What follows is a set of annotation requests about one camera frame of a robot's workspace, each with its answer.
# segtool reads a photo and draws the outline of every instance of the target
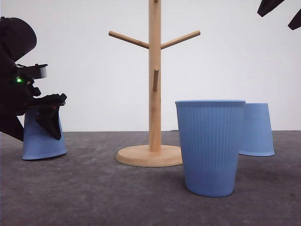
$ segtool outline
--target blue paper cup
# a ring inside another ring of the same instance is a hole
[[[36,123],[35,120],[38,115],[39,111],[37,109],[31,109],[25,113],[22,159],[45,159],[65,154],[67,150],[61,122],[60,128],[62,137],[60,140],[57,140]]]
[[[233,192],[243,100],[176,101],[185,184],[208,197]]]
[[[240,154],[250,156],[275,154],[267,103],[246,104],[242,136]]]

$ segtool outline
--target black object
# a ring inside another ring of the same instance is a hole
[[[265,16],[277,6],[279,6],[283,1],[284,0],[262,0],[257,13],[260,16]],[[292,30],[301,27],[301,9],[288,26]]]
[[[17,118],[29,108],[38,108],[36,122],[51,136],[61,138],[59,106],[65,105],[65,94],[43,98],[34,79],[46,77],[47,65],[26,67],[16,65],[25,54],[35,48],[37,38],[33,29],[18,18],[0,18],[0,131],[23,141],[24,129]]]
[[[295,15],[295,17],[292,19],[292,21],[290,22],[290,24],[288,25],[289,28],[291,28],[292,30],[295,30],[299,27],[301,27],[301,9],[299,10],[299,12]]]
[[[262,0],[257,13],[260,16],[265,16],[274,8],[279,6],[283,1],[284,0]]]

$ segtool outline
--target wooden arm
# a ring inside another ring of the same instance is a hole
[[[199,36],[200,34],[201,34],[201,31],[196,31],[196,32],[192,32],[190,34],[184,35],[184,36],[182,36],[180,38],[168,41],[168,42],[166,42],[166,43],[164,43],[164,44],[161,45],[161,49],[165,49],[167,47],[170,47],[170,46],[173,46],[175,44],[178,44],[178,43],[180,43],[182,41],[186,41],[188,39],[194,38],[196,36]]]
[[[143,41],[139,41],[139,40],[127,37],[127,36],[125,36],[123,34],[119,34],[117,32],[109,31],[109,36],[112,36],[112,37],[117,38],[117,39],[121,39],[123,41],[130,42],[132,44],[135,44],[137,46],[141,46],[141,47],[144,47],[144,48],[147,48],[147,49],[150,48],[150,45],[148,43],[145,43]]]

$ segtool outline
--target round wooden base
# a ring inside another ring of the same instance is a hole
[[[130,166],[164,167],[182,164],[181,148],[162,145],[160,152],[150,152],[148,145],[126,147],[116,154],[116,160]]]

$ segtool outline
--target wooden peg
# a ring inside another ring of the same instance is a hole
[[[175,44],[178,44],[178,43],[180,43],[182,41],[186,41],[188,39],[194,38],[196,36],[199,36],[200,34],[201,34],[201,31],[196,31],[196,32],[192,32],[190,34],[184,35],[184,36],[182,36],[180,38],[168,41],[168,42],[166,42],[166,43],[164,43],[164,44],[161,45],[161,49],[164,49],[164,48],[173,46]]]
[[[152,90],[156,92],[158,90],[158,78],[159,78],[159,70],[154,70],[154,84]]]
[[[147,49],[150,48],[150,45],[148,43],[145,43],[143,41],[139,41],[137,39],[133,39],[131,37],[127,37],[127,36],[125,36],[123,34],[119,34],[117,32],[109,31],[109,36],[112,36],[114,38],[117,38],[117,39],[120,39],[120,40],[123,40],[123,41],[130,42],[132,44],[135,44],[137,46],[141,46],[141,47],[144,47],[144,48],[147,48]]]

